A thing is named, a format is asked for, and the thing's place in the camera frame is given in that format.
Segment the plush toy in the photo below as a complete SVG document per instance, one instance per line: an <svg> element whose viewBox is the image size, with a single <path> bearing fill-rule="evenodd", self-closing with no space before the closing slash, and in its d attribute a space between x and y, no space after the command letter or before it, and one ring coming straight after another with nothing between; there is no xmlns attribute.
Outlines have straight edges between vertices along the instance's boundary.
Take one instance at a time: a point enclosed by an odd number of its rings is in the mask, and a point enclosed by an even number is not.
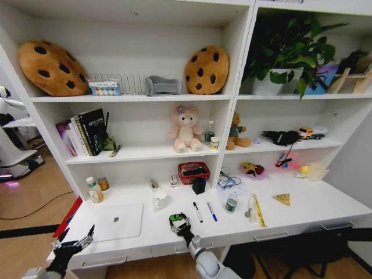
<svg viewBox="0 0 372 279"><path fill-rule="evenodd" d="M88 90L79 61L53 42L26 42L18 50L18 59L26 77L49 95L77 96Z"/></svg>
<svg viewBox="0 0 372 279"><path fill-rule="evenodd" d="M242 147L248 147L251 145L251 140L249 138L239 138L239 134L246 131L246 127L238 126L239 123L240 115L239 113L234 113L226 145L227 150L233 150L236 145Z"/></svg>
<svg viewBox="0 0 372 279"><path fill-rule="evenodd" d="M202 48L188 61L184 78L188 91L210 95L218 92L228 75L228 55L219 46Z"/></svg>
<svg viewBox="0 0 372 279"><path fill-rule="evenodd" d="M202 144L197 137L202 134L203 129L196 126L199 120L198 108L194 106L186 108L180 105L172 108L171 117L176 125L175 128L169 131L169 135L176 139L174 150L182 153L189 146L193 151L200 151Z"/></svg>

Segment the white shelf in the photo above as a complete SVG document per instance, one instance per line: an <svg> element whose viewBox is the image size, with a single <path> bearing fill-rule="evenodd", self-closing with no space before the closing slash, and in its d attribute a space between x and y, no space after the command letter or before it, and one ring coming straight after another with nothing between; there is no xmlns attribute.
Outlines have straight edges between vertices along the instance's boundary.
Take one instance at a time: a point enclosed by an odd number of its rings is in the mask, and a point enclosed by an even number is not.
<svg viewBox="0 0 372 279"><path fill-rule="evenodd" d="M370 99L372 94L324 94L305 95L303 100L333 100L333 99ZM264 95L238 95L238 100L300 100L299 95L280 94L275 96Z"/></svg>
<svg viewBox="0 0 372 279"><path fill-rule="evenodd" d="M145 95L122 95L122 96L71 96L71 97L31 97L34 103L79 103L79 102L182 102L182 101L215 101L230 100L230 95L162 95L162 96L145 96Z"/></svg>
<svg viewBox="0 0 372 279"><path fill-rule="evenodd" d="M323 139L309 139L307 141L302 141L302 144L295 143L292 150L299 149L312 149L312 148L329 148L329 147L338 147L342 144L336 141L332 141L327 138ZM233 150L226 150L226 154L242 154L242 153L256 153L256 152L270 152L270 151L287 151L289 150L290 145L281 146L275 145L266 138L261 138L260 144L253 144L247 148L236 146Z"/></svg>
<svg viewBox="0 0 372 279"><path fill-rule="evenodd" d="M202 150L194 152L190 148L184 153L177 153L173 149L173 143L152 144L152 145L124 145L115 157L109 157L111 151L102 151L97 156L77 156L70 157L66 164L90 164L90 163L107 163L121 162L132 160L152 160L164 158L182 158L194 156L217 155L218 150L212 150L207 145L202 145Z"/></svg>

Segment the yellow toy truck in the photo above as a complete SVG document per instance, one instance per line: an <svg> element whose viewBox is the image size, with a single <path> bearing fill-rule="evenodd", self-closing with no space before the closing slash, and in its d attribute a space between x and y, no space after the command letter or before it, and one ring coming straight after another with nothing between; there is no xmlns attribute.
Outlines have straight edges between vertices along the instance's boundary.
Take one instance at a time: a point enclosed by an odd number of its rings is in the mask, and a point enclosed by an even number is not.
<svg viewBox="0 0 372 279"><path fill-rule="evenodd" d="M314 128L301 127L298 134L302 140L321 140L328 133L328 129L322 126Z"/></svg>

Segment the marker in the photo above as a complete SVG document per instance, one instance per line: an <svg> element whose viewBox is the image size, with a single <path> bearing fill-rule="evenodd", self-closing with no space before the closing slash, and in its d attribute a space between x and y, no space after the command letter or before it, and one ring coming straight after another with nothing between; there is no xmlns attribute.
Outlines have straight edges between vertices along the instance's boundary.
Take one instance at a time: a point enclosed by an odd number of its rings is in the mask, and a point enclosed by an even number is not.
<svg viewBox="0 0 372 279"><path fill-rule="evenodd" d="M210 204L210 202L207 202L207 205L208 205L209 210L210 210L210 212L211 212L211 214L213 216L213 219L217 222L217 217L216 217L216 215L215 215L215 213L214 213L214 211L212 209L212 205Z"/></svg>
<svg viewBox="0 0 372 279"><path fill-rule="evenodd" d="M203 219L202 219L202 216L200 215L200 212L199 212L198 206L196 205L196 202L193 202L192 204L194 205L196 215L198 215L200 223L203 223Z"/></svg>

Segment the red basket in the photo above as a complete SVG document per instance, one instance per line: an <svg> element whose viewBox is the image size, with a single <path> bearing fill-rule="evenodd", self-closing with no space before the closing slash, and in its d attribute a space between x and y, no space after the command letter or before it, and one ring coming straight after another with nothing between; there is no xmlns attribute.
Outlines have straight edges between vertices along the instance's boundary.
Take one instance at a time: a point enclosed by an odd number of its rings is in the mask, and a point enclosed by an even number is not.
<svg viewBox="0 0 372 279"><path fill-rule="evenodd" d="M195 170L202 167L203 169L207 170L207 173L202 173L202 174L192 174L190 176L185 176L182 173L182 170L184 171L189 171L189 170ZM189 163L184 163L184 164L179 164L178 165L178 176L181 178L181 181L183 184L192 184L194 177L203 177L204 179L208 179L210 175L210 171L207 167L206 164L203 162L189 162Z"/></svg>

